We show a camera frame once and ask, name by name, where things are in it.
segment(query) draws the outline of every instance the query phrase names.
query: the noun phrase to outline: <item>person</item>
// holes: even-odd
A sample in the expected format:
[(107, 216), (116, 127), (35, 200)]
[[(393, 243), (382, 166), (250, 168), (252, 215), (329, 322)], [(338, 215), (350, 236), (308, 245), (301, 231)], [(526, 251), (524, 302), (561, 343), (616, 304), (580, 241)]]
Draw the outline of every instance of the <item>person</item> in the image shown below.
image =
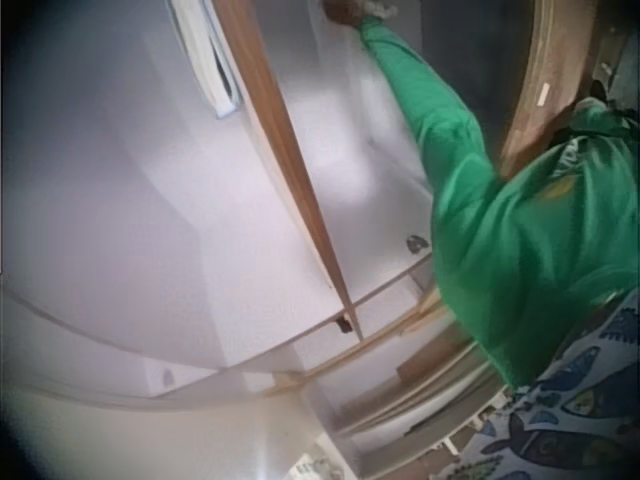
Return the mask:
[(323, 5), (360, 32), (418, 144), (442, 298), (515, 389), (439, 478), (620, 478), (640, 453), (638, 124), (585, 98), (505, 181), (420, 55), (361, 2)]
[(505, 381), (530, 383), (576, 321), (638, 284), (638, 124), (586, 98), (572, 134), (506, 182), (473, 113), (420, 55), (359, 2), (323, 5), (359, 30), (418, 144), (444, 302)]

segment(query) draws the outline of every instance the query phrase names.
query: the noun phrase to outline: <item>cabinet handle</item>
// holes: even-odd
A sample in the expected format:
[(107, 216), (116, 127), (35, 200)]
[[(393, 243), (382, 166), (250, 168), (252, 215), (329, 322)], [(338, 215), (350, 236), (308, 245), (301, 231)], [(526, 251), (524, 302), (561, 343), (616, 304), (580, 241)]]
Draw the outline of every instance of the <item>cabinet handle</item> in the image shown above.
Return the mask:
[(217, 18), (208, 0), (169, 0), (169, 7), (204, 96), (224, 118), (242, 103), (218, 33)]

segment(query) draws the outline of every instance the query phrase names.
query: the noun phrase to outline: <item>green sleeve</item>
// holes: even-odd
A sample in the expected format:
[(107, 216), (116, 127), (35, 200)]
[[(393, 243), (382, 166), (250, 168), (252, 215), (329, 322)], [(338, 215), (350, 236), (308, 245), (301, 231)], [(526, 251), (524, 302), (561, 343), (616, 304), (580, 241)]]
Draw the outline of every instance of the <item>green sleeve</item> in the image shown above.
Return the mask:
[(367, 17), (360, 34), (418, 143), (438, 212), (454, 213), (482, 198), (496, 173), (475, 116), (451, 87), (378, 19)]

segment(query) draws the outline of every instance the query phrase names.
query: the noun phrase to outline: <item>green sweater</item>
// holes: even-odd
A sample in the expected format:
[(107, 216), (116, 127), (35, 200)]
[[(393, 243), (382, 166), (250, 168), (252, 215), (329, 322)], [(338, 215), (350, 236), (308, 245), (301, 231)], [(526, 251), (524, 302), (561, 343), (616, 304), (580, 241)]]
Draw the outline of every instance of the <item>green sweater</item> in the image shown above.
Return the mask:
[(380, 21), (360, 32), (433, 188), (443, 300), (505, 381), (526, 384), (576, 322), (638, 285), (638, 126), (593, 101), (570, 141), (506, 183), (458, 95)]

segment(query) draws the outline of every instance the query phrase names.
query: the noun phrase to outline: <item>hand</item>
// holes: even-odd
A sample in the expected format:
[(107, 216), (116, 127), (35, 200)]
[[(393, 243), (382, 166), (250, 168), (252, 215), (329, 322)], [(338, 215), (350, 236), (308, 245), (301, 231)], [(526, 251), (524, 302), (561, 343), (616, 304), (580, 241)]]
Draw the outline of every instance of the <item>hand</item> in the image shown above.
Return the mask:
[(356, 0), (322, 0), (327, 18), (338, 25), (358, 28), (363, 12)]

